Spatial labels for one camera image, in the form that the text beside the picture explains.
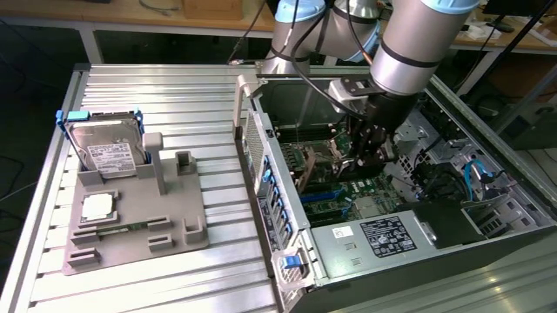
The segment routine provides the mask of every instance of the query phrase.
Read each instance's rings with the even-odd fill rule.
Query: power supply label
[[[359,224],[378,258],[415,250],[415,244],[398,216]]]
[[[101,174],[119,173],[120,171],[132,171],[136,169],[129,143],[89,145],[87,150],[96,169]]]

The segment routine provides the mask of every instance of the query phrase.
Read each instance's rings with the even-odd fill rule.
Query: workbench
[[[365,68],[311,71],[358,74]],[[146,131],[163,134],[162,158],[174,157],[178,150],[196,157],[210,245],[73,276],[61,274],[79,159],[56,128],[0,312],[276,312],[231,132],[236,76],[255,73],[252,66],[223,65],[93,65],[73,72],[61,104],[65,112],[139,107]],[[554,308],[556,240],[553,235],[482,269],[343,312]]]

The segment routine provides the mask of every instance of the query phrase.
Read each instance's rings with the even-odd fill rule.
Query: wooden desk
[[[182,0],[150,0],[160,7],[180,7]],[[243,19],[194,20],[183,11],[164,16],[140,6],[138,0],[112,0],[109,4],[84,0],[0,0],[0,18],[12,25],[72,28],[79,31],[91,63],[103,63],[95,31],[135,31],[240,37],[254,20],[259,0],[243,0]],[[250,37],[271,38],[274,16],[266,6]]]

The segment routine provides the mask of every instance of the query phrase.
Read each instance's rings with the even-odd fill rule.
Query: black cable
[[[311,31],[315,29],[315,27],[319,24],[321,20],[323,19],[325,14],[326,14],[326,11],[327,11],[327,9],[323,11],[323,13],[321,14],[321,16],[315,19],[315,21],[311,24],[311,26],[307,28],[307,30],[303,33],[302,37],[298,39],[296,44],[294,44],[294,48],[292,48],[291,55],[296,55],[298,48],[302,45],[302,42],[306,40],[307,36],[310,35]],[[310,85],[311,88],[315,89],[315,91],[318,92],[318,94],[321,94],[337,108],[339,108],[341,110],[343,110],[350,116],[355,117],[357,119],[361,119],[361,120],[365,120],[366,119],[366,116],[365,115],[359,114],[353,109],[347,108],[339,101],[337,101],[335,98],[333,98],[330,96],[329,93],[326,93],[323,90],[321,90],[321,88],[318,87],[318,85],[308,79],[307,75],[299,69],[299,65],[298,65],[296,59],[294,59],[292,67],[294,67],[294,70],[296,71],[300,79]]]
[[[266,3],[267,3],[267,1],[266,1],[266,0],[260,0],[260,6],[259,6],[259,9],[258,9],[258,12],[255,13],[254,20],[251,21],[251,24],[250,24],[250,26],[247,27],[247,30],[246,30],[246,32],[243,33],[242,37],[240,37],[240,38],[238,38],[236,44],[234,45],[232,53],[230,54],[230,57],[228,57],[228,60],[227,60],[226,64],[228,64],[228,63],[230,63],[230,61],[232,61],[234,55],[236,54],[236,52],[238,52],[238,51],[240,50],[240,48],[242,48],[242,43],[243,43],[243,41],[246,40],[247,35],[250,34],[250,32],[251,32],[251,30],[252,30],[252,28],[254,28],[254,26],[255,26],[255,22],[256,22],[256,20],[258,20],[258,18],[259,18],[260,12],[263,11],[264,4],[266,4]]]
[[[548,157],[557,162],[556,158],[549,154],[548,150],[544,149],[544,153],[548,155]]]
[[[354,39],[355,45],[358,46],[359,52],[362,53],[362,56],[367,64],[371,65],[371,57],[369,56],[366,49],[363,49],[362,43],[359,42],[359,39],[358,39],[358,35],[355,34],[355,31],[354,31],[354,25],[351,25],[350,0],[346,0],[346,16],[347,16],[346,20],[349,21],[349,29],[350,29],[351,38]]]
[[[57,89],[57,90],[65,90],[64,88],[61,88],[61,87],[59,87],[59,86],[55,86],[55,85],[51,85],[49,83],[45,83],[45,82],[43,82],[43,81],[40,81],[40,80],[36,80],[35,78],[29,78],[29,77],[27,77],[27,74],[25,74],[25,72],[23,71],[23,70],[20,70],[19,68],[16,68],[9,62],[8,62],[8,60],[7,60],[7,58],[4,57],[4,55],[0,53],[0,60],[4,62],[4,64],[8,66],[8,68],[15,72],[15,73],[17,73],[20,76],[21,76],[21,82],[19,83],[19,86],[17,86],[17,88],[16,88],[16,90],[13,90],[13,93],[17,93],[20,90],[21,90],[21,88],[24,87],[24,85],[25,85],[25,82],[27,81],[31,81],[31,82],[33,82],[33,83],[37,83],[39,85],[43,85],[43,86],[45,86],[45,87],[49,87],[49,88],[53,88],[53,89]]]
[[[544,172],[544,174],[548,176],[550,182],[557,185],[556,181],[553,180],[552,176],[549,175],[549,173],[545,171],[544,167],[541,166],[540,162],[537,161],[536,157],[533,156],[530,151],[526,151],[526,153],[530,155],[532,160],[536,162],[536,164],[540,166],[541,171]]]
[[[538,95],[538,97],[546,97],[546,96],[553,96],[557,95],[557,91],[552,91],[550,93],[542,93],[541,95]],[[508,97],[501,95],[501,97],[508,98],[508,99],[522,99],[524,97]]]
[[[427,146],[427,148],[422,151],[419,151],[419,153],[415,155],[414,158],[414,165],[413,168],[415,169],[415,162],[418,162],[418,158],[421,155],[425,155],[434,147],[435,145],[439,143],[439,141],[443,139],[442,135],[438,135],[438,137],[435,138],[435,140],[431,142],[431,144]]]
[[[470,77],[470,75],[471,75],[471,72],[473,72],[474,68],[478,66],[479,61],[481,61],[481,57],[482,57],[482,52],[483,52],[483,49],[485,49],[485,47],[486,47],[486,44],[487,44],[487,42],[489,42],[490,37],[493,36],[493,33],[495,32],[495,27],[497,27],[497,25],[499,24],[499,22],[501,22],[501,20],[502,20],[502,19],[503,19],[503,16],[502,16],[502,15],[499,15],[499,17],[497,17],[495,21],[493,22],[493,29],[490,30],[490,33],[489,33],[489,36],[487,36],[486,41],[483,41],[483,44],[481,45],[481,48],[479,48],[479,50],[478,50],[478,56],[477,56],[477,58],[475,58],[475,61],[474,61],[474,63],[473,63],[473,66],[471,66],[471,68],[470,68],[470,70],[469,70],[469,73],[466,74],[466,76],[463,77],[463,79],[461,80],[461,82],[459,82],[458,84],[455,84],[455,85],[454,85],[454,87],[453,87],[453,91],[457,91],[457,89],[462,86],[463,82],[465,82],[465,81],[467,80],[467,78]]]
[[[147,9],[147,10],[152,10],[155,12],[159,12],[160,14],[163,14],[164,16],[170,16],[171,14],[168,13],[168,11],[178,11],[180,8],[179,7],[170,7],[170,8],[159,8],[159,7],[154,7],[151,5],[148,5],[146,3],[144,0],[139,0],[139,4]]]
[[[299,5],[299,0],[296,0],[296,3],[294,4],[292,22],[290,24],[290,31],[288,31],[288,34],[286,35],[284,44],[280,48],[280,51],[276,54],[282,54],[286,50],[286,47],[288,46],[290,36],[294,32],[294,26],[296,25],[298,5]],[[264,62],[264,61],[272,60],[276,57],[276,54],[274,54],[270,57],[266,57],[264,59],[244,59],[242,60],[242,63]]]
[[[53,58],[52,58],[52,56],[47,53],[47,52],[44,52],[44,50],[41,49],[41,48],[39,48],[20,33],[19,33],[19,31],[3,20],[3,19],[0,19],[0,23],[3,23],[8,28],[9,28],[9,30],[13,32],[13,34],[16,34],[17,35],[17,37],[19,38],[21,38],[21,40],[24,41],[24,42],[27,42],[27,44],[40,53],[40,54],[43,54],[43,56],[47,58],[47,59],[49,59],[51,61],[52,61],[52,63],[53,64],[56,64],[60,68],[63,68],[64,70],[68,70],[68,71],[73,71],[71,68],[68,68],[68,67],[65,67],[63,64],[60,64]]]
[[[7,160],[12,161],[13,163],[17,163],[17,165],[19,165],[19,169],[17,169],[16,175],[13,176],[13,179],[11,180],[8,190],[0,196],[0,199],[1,199],[3,197],[8,196],[11,194],[11,192],[13,190],[13,187],[16,185],[16,182],[17,182],[17,178],[19,178],[21,172],[24,171],[25,164],[20,160],[16,160],[15,158],[11,158],[9,156],[0,155],[0,158],[4,158]]]
[[[418,186],[418,185],[413,185],[413,184],[407,183],[407,182],[406,182],[402,178],[398,178],[395,175],[390,174],[390,175],[387,176],[387,178],[389,178],[389,177],[393,177],[397,181],[399,181],[401,183],[403,183],[403,184],[409,185],[410,187],[414,187],[414,188],[419,188],[419,189],[421,189],[421,186]]]

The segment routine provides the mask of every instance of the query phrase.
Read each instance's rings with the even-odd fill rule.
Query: hard drive label
[[[96,169],[101,174],[119,173],[136,169],[128,143],[89,145],[87,147]]]
[[[378,258],[415,250],[415,244],[398,216],[359,224]]]

